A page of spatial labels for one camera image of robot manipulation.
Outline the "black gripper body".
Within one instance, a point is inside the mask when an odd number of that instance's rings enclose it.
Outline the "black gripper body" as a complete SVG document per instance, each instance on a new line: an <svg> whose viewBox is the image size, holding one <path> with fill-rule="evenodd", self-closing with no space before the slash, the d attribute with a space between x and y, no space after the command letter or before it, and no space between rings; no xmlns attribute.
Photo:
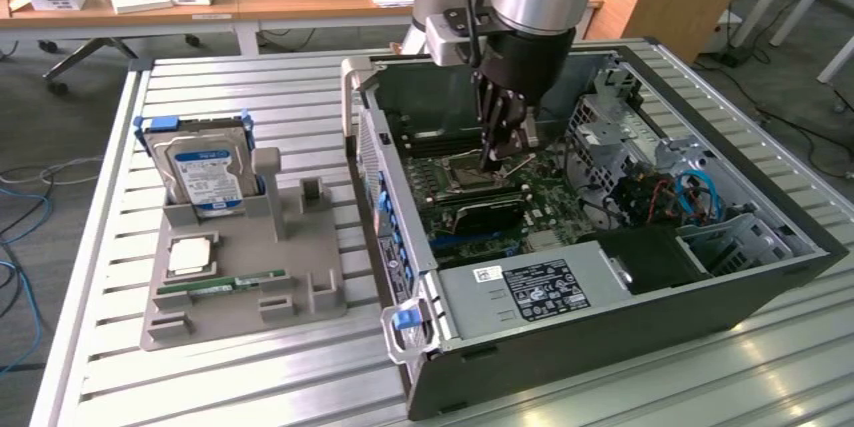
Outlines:
<svg viewBox="0 0 854 427"><path fill-rule="evenodd" d="M562 72L577 29L558 35L510 31L487 38L481 74L505 91L538 105Z"/></svg>

